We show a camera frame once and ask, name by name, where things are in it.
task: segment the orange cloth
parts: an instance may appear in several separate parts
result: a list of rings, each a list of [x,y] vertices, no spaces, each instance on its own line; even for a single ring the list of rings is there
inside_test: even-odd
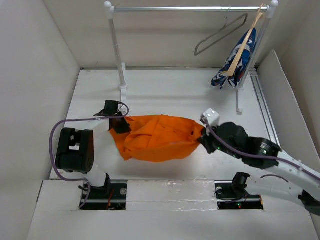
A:
[[[110,130],[124,158],[148,162],[184,159],[199,146],[202,125],[193,120],[166,115],[131,116],[125,120],[131,132],[117,134]]]

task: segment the metal rod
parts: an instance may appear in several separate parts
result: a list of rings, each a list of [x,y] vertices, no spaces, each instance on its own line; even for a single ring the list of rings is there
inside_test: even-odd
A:
[[[238,85],[239,88],[242,87],[244,85],[245,81],[246,81],[247,75],[248,75],[248,73],[250,71],[250,68],[251,68],[252,64],[254,63],[255,56],[256,56],[256,54],[258,52],[258,49],[259,49],[260,44],[262,42],[262,39],[264,38],[264,35],[266,33],[266,30],[268,28],[270,20],[271,20],[271,18],[265,18],[264,19],[264,22],[262,24],[261,30],[260,30],[259,35],[258,35],[258,37],[256,39],[256,42],[255,42],[254,50],[253,50],[253,52],[252,52],[252,54],[250,56],[250,60],[249,60],[249,62],[247,64],[247,66],[246,66],[244,75],[241,78],[240,83]]]
[[[257,12],[258,6],[159,6],[159,7],[114,7],[115,13],[131,12]],[[267,6],[261,8],[266,12]]]
[[[122,67],[122,61],[121,61],[121,57],[120,57],[120,51],[119,51],[119,46],[118,46],[118,41],[117,41],[115,23],[114,23],[113,18],[112,19],[108,19],[108,22],[109,22],[109,26],[110,26],[110,29],[111,29],[111,36],[112,36],[114,55],[115,55],[115,59],[116,59],[116,65],[117,65],[118,71],[119,71],[120,86],[125,87],[127,84],[126,84],[126,81],[125,81],[124,70],[123,70],[123,67]]]

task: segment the wooden hanger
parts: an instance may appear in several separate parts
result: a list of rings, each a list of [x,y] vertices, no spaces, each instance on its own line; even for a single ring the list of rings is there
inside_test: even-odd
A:
[[[263,13],[260,12],[262,6],[263,6],[263,4],[259,8],[258,13],[257,13],[257,15],[255,17],[255,20],[253,21],[253,24],[252,24],[251,28],[249,29],[248,33],[246,34],[238,53],[236,54],[235,58],[233,59],[233,62],[232,62],[231,66],[230,66],[230,68],[229,68],[229,70],[227,72],[227,75],[229,77],[232,77],[234,75],[234,73],[236,71],[236,68],[237,68],[237,65],[238,65],[238,63],[240,61],[240,58],[242,56],[242,53],[244,52],[245,47],[247,45],[247,42],[248,42],[248,40],[250,38],[250,35],[251,35],[252,31],[254,30],[255,26],[257,25],[257,22],[259,21],[259,19],[264,15]]]

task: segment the blue patterned garment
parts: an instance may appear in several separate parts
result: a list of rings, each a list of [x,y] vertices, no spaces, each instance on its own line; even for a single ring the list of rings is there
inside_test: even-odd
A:
[[[242,53],[241,59],[239,61],[239,64],[236,66],[235,72],[233,74],[233,76],[228,76],[227,72],[233,62],[233,60],[235,59],[242,43],[244,42],[247,33],[245,33],[245,35],[243,35],[243,37],[240,39],[240,41],[237,43],[236,47],[232,50],[229,58],[226,60],[225,65],[223,66],[223,68],[218,72],[218,74],[211,80],[211,85],[216,87],[218,85],[220,85],[220,89],[222,89],[224,87],[224,85],[227,83],[227,81],[229,82],[229,84],[232,87],[236,87],[238,85],[238,83],[240,82],[241,78],[243,77],[245,70],[246,70],[246,66],[249,62],[250,59],[250,55],[253,52],[254,46],[255,46],[255,42],[256,42],[256,34],[257,34],[257,30],[256,28],[254,28],[252,30],[252,33],[249,37],[248,42],[246,43],[245,49]]]

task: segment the white table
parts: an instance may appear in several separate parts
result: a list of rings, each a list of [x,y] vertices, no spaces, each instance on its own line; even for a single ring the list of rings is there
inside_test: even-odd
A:
[[[238,114],[236,92],[210,84],[217,71],[127,70],[130,116],[165,114],[198,121],[203,111],[212,108],[220,114],[220,123],[234,122],[250,136],[269,138],[266,110],[257,99],[262,93],[255,91],[250,76],[245,82],[245,110]],[[103,109],[105,100],[120,100],[118,81],[116,70],[82,70],[67,118],[91,117]],[[88,129],[94,123],[65,126]],[[263,196],[264,211],[217,210],[212,180],[231,180],[236,172],[266,174],[224,153],[208,155],[199,146],[183,160],[124,161],[108,132],[95,139],[94,147],[95,162],[112,180],[129,180],[127,210],[79,210],[79,183],[54,180],[57,176],[52,172],[52,180],[43,184],[29,240],[318,239],[310,214],[290,202]]]

